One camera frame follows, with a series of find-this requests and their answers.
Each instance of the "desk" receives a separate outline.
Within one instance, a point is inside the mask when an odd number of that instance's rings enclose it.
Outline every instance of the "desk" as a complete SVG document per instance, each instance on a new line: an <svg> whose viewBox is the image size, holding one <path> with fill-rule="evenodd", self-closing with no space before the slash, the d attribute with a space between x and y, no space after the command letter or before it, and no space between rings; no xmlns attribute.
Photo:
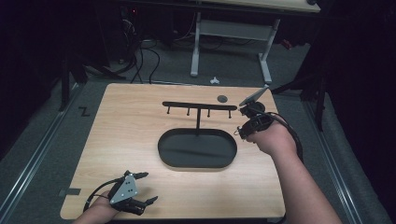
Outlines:
<svg viewBox="0 0 396 224"><path fill-rule="evenodd" d="M95 0L90 1L93 4L98 2ZM194 11L194 12L216 12L216 13L237 13L240 16L249 15L268 15L274 18L286 18L289 20L308 20L308 21L327 21L329 18L320 16L320 8L318 5L310 6L305 0L202 0L200 5L196 4L197 1L185 0L185 1L169 1L169 0L111 0L114 4L130 5L134 7L148 7L148 8L167 8L173 10L182 11ZM272 38L275 36L276 30L270 27L269 36ZM262 72L264 74L264 80L267 79L267 83L271 83L271 77L269 76L268 66L266 65L266 57L268 56L269 49L272 45L272 40L268 41L267 47L261 53L260 63L262 66ZM197 55L198 48L196 47L193 52ZM103 71L110 77L120 78L117 74L112 73L102 67L97 67L96 69ZM65 65L63 72L63 84L62 87L63 95L63 107L69 101L68 92L68 71L70 69ZM191 75L197 76L198 74L198 61L197 59L192 59L191 63ZM78 82L83 83L86 80L84 78L75 77Z"/></svg>
<svg viewBox="0 0 396 224"><path fill-rule="evenodd" d="M310 6L306 0L200 0L207 3L221 3L226 5L237 5L242 7L263 7L281 10L294 10L302 12L320 12L318 5ZM201 20L201 13L197 13L195 25L195 45L192 53L191 76L197 77L199 70L200 35L218 35L224 37L235 37L265 41L262 53L259 54L259 62L262 75L266 84L271 84L272 79L268 69L267 57L276 36L280 19L275 19L271 25L253 25L238 22Z"/></svg>
<svg viewBox="0 0 396 224"><path fill-rule="evenodd" d="M248 119L233 111L202 112L201 127L231 134L238 151L233 162L220 170L177 169L165 165L158 154L161 135L174 128L194 128L197 111L187 116L185 108L167 107L163 101L239 105L258 88L110 84L106 88L86 146L82 152L71 189L61 211L64 219L78 217L88 196L101 184L121 177L126 170L148 172L136 180L138 200L159 199L139 217L120 213L116 219L248 218L283 217L283 197L272 159L256 145L233 135ZM266 111L276 112L271 92L260 101Z"/></svg>

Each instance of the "metal bar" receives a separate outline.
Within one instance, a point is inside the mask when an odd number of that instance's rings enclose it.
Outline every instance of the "metal bar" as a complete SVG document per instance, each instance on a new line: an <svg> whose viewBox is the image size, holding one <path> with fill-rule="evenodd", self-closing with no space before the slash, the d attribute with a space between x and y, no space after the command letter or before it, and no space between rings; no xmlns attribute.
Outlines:
<svg viewBox="0 0 396 224"><path fill-rule="evenodd" d="M219 35L265 41L269 40L271 36L275 36L275 33L273 32L273 27L269 25L201 20L201 35Z"/></svg>
<svg viewBox="0 0 396 224"><path fill-rule="evenodd" d="M212 109L212 110L236 110L236 105L207 105L207 104L194 104L183 102L170 102L164 101L163 106L181 107L181 108L195 108L195 109Z"/></svg>
<svg viewBox="0 0 396 224"><path fill-rule="evenodd" d="M329 174L332 178L332 182L334 183L335 189L337 190L338 197L341 200L342 205L346 211L346 216L349 220L349 223L363 223L361 221L361 216L353 202L352 196L350 194L349 188L347 187L344 178L341 175L340 170L338 169L337 163L332 156L332 151L327 144L326 138L323 132L320 132L316 123L315 123L315 113L312 105L309 102L303 102L303 107L306 114L309 117L310 123L312 127L316 130L318 140L321 144L321 151L323 158L326 162L326 166L329 169Z"/></svg>
<svg viewBox="0 0 396 224"><path fill-rule="evenodd" d="M195 135L199 135L199 127L201 124L201 108L198 108L198 113L197 113L197 127L195 129Z"/></svg>
<svg viewBox="0 0 396 224"><path fill-rule="evenodd" d="M270 49L273 45L273 42L274 42L274 39L276 36L276 32L277 32L279 23L280 23L280 20L275 20L274 26L271 28L271 32L268 36L267 45L265 46L264 52L261 54L261 57L260 57L260 61L262 61L262 62L265 62L267 60L268 54L270 52Z"/></svg>
<svg viewBox="0 0 396 224"><path fill-rule="evenodd" d="M54 135L57 133L70 105L77 98L81 90L82 87L80 87L78 84L74 85L69 104L63 111L60 111L58 113L55 120L51 123L44 137L40 141L37 149L35 150L35 153L33 154L32 158L26 164L25 168L23 169L21 175L14 184L14 187L11 189L7 198L3 201L0 207L0 214L2 215L0 216L0 223L8 222L15 207L17 206L18 202L23 196L23 193L26 191L27 187L29 186L30 182L35 176L35 172L38 170L38 167L40 166L41 162L44 160L45 156L47 155L47 152L49 151L50 148L51 140L53 139Z"/></svg>
<svg viewBox="0 0 396 224"><path fill-rule="evenodd" d="M262 68L262 76L264 78L264 83L267 84L267 85L271 85L272 84L272 78L271 78L270 70L268 68L268 63L265 60L264 61L261 60L262 53L259 53L258 56L259 56L260 66Z"/></svg>
<svg viewBox="0 0 396 224"><path fill-rule="evenodd" d="M134 5L140 7L161 7L161 8L172 8L176 10L191 10L201 12L222 12L222 13L249 13L249 14L266 14L268 16L274 16L280 19L286 18L298 18L301 20L317 21L317 22L346 22L350 16L325 16L316 12L302 12L302 11L291 11L284 9L269 9L265 7L244 7L244 6L233 6L225 4L201 4L196 5L193 3L169 3L163 1L143 1L143 0L112 0L115 4Z"/></svg>

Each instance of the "human hand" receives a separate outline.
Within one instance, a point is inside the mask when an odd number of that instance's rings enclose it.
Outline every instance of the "human hand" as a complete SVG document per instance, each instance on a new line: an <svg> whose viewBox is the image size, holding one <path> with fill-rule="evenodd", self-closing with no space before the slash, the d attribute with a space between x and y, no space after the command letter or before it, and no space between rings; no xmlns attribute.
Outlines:
<svg viewBox="0 0 396 224"><path fill-rule="evenodd" d="M79 216L73 224L98 224L107 223L119 213L118 210L111 207L108 200L109 191L102 193L102 197L98 197L91 207Z"/></svg>
<svg viewBox="0 0 396 224"><path fill-rule="evenodd" d="M271 157L276 153L296 153L296 145L288 129L276 120L268 129L249 135L247 141L256 143L262 152Z"/></svg>

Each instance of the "metal rail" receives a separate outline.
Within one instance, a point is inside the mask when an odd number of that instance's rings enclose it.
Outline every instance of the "metal rail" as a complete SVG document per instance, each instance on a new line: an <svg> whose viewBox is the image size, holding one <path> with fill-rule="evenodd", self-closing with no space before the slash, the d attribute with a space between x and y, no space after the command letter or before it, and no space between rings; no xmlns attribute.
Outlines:
<svg viewBox="0 0 396 224"><path fill-rule="evenodd" d="M44 137L41 139L38 147L35 150L32 158L28 161L25 168L23 169L21 175L18 180L15 182L13 188L9 192L7 198L3 201L0 207L0 224L7 223L9 218L11 217L15 207L18 205L23 193L26 191L33 177L35 176L36 171L38 170L41 162L44 160L47 152L50 149L50 144L52 142L53 137L57 133L59 127L64 120L64 116L66 115L70 105L77 98L77 96L82 91L82 86L75 84L72 89L71 99L69 104L63 111L60 111L54 121L51 123L49 128L47 129Z"/></svg>
<svg viewBox="0 0 396 224"><path fill-rule="evenodd" d="M312 127L316 130L317 138L321 144L323 158L326 162L327 168L329 169L329 174L341 200L341 204L344 206L349 223L363 223L361 220L361 216L359 215L358 209L353 202L353 198L350 194L349 188L344 181L340 170L338 169L334 157L332 156L332 151L327 144L326 138L323 132L318 129L318 125L315 123L315 112L312 108L312 105L309 102L305 101L302 101L302 103L304 110L309 117Z"/></svg>

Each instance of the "human arm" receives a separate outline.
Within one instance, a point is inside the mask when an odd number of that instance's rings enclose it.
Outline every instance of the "human arm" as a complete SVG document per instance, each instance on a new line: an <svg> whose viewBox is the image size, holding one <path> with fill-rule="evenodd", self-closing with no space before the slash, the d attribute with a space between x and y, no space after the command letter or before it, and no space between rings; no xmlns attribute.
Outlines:
<svg viewBox="0 0 396 224"><path fill-rule="evenodd" d="M298 158L296 145L288 130L279 122L265 131L251 134L247 140L270 155L274 161L288 222L341 223L340 218Z"/></svg>
<svg viewBox="0 0 396 224"><path fill-rule="evenodd" d="M81 214L73 224L104 224L109 222L119 212L112 208L108 201L107 194L109 191L102 193L91 207Z"/></svg>

